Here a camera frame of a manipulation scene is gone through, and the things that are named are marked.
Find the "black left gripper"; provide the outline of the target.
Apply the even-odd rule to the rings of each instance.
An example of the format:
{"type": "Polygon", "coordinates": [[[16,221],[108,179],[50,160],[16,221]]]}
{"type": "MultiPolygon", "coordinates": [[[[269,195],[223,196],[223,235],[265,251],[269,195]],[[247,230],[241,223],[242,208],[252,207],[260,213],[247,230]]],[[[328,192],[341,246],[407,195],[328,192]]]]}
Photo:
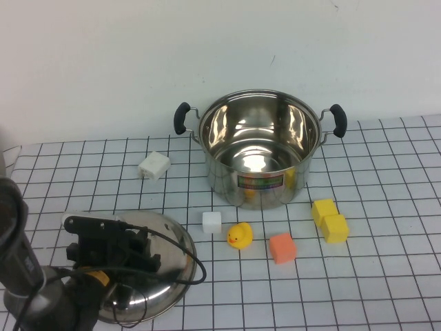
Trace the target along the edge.
{"type": "Polygon", "coordinates": [[[146,231],[134,236],[92,238],[80,236],[77,243],[66,248],[67,259],[74,262],[74,268],[82,267],[128,267],[133,252],[142,254],[140,267],[148,272],[158,272],[161,256],[150,254],[150,240],[146,231]]]}

